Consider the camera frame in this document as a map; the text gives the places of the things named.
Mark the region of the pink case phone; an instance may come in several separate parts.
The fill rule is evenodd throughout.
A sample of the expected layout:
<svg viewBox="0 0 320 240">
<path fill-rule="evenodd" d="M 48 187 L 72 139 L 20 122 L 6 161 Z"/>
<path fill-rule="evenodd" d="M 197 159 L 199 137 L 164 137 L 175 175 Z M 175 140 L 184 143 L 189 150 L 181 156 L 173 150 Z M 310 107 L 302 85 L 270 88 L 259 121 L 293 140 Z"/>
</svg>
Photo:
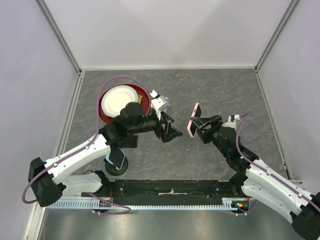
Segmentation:
<svg viewBox="0 0 320 240">
<path fill-rule="evenodd" d="M 191 118 L 200 118 L 202 109 L 200 103 L 196 103 L 191 113 Z M 197 132 L 197 125 L 190 119 L 187 125 L 187 131 L 191 138 L 194 138 Z"/>
</svg>

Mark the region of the blue case phone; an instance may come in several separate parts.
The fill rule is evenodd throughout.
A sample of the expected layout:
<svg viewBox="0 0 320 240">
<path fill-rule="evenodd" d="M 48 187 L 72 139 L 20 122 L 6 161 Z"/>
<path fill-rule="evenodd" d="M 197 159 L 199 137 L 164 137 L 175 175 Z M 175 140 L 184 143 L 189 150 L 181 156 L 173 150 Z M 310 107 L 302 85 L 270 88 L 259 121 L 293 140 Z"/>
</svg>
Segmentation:
<svg viewBox="0 0 320 240">
<path fill-rule="evenodd" d="M 104 161 L 114 166 L 116 170 L 121 170 L 128 165 L 126 155 L 119 147 L 112 147 L 110 152 L 106 154 Z"/>
</svg>

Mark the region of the black round phone stand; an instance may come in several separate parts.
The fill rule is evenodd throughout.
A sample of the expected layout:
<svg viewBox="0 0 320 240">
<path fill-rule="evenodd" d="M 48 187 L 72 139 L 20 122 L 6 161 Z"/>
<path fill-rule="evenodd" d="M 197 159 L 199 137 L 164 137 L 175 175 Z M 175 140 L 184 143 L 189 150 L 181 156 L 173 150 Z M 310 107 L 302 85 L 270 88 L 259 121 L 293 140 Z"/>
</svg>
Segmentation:
<svg viewBox="0 0 320 240">
<path fill-rule="evenodd" d="M 127 159 L 124 160 L 124 163 L 122 164 L 122 167 L 120 170 L 116 169 L 116 166 L 109 163 L 108 161 L 105 161 L 105 170 L 107 173 L 109 173 L 112 176 L 120 176 L 123 175 L 129 167 L 129 162 Z"/>
</svg>

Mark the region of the black folding phone stand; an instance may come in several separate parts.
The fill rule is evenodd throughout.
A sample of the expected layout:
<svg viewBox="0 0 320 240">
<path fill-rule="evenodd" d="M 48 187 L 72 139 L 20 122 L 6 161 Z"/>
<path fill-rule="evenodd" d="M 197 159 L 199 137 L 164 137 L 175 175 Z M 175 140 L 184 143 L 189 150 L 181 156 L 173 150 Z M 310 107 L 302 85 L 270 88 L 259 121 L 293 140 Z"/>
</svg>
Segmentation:
<svg viewBox="0 0 320 240">
<path fill-rule="evenodd" d="M 121 138 L 117 141 L 118 148 L 137 148 L 138 146 L 138 136 L 129 134 L 126 137 Z"/>
</svg>

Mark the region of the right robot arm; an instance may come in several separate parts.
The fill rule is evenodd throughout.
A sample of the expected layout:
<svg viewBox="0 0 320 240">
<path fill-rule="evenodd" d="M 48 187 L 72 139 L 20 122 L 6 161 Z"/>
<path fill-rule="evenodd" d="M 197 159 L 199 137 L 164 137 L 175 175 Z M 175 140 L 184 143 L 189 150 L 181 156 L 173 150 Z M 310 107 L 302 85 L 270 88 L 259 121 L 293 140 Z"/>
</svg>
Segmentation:
<svg viewBox="0 0 320 240">
<path fill-rule="evenodd" d="M 213 143 L 236 172 L 229 191 L 256 199 L 283 216 L 305 240 L 320 238 L 320 195 L 313 194 L 282 177 L 258 155 L 241 144 L 240 132 L 248 115 L 190 118 L 204 144 Z"/>
</svg>

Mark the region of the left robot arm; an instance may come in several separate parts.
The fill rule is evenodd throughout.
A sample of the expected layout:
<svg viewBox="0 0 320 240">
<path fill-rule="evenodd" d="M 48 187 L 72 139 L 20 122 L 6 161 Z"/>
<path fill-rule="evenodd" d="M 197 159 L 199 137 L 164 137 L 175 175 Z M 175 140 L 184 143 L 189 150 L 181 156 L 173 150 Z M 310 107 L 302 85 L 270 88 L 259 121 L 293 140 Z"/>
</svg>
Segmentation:
<svg viewBox="0 0 320 240">
<path fill-rule="evenodd" d="M 111 123 L 97 130 L 87 141 L 50 159 L 40 157 L 30 162 L 27 187 L 32 189 L 35 201 L 47 207 L 65 194 L 95 193 L 99 197 L 110 191 L 108 179 L 102 171 L 88 176 L 72 173 L 91 161 L 105 156 L 121 175 L 126 171 L 128 160 L 123 148 L 136 148 L 138 134 L 154 132 L 163 143 L 182 136 L 172 126 L 174 119 L 163 111 L 152 109 L 148 114 L 137 102 L 128 103 Z"/>
</svg>

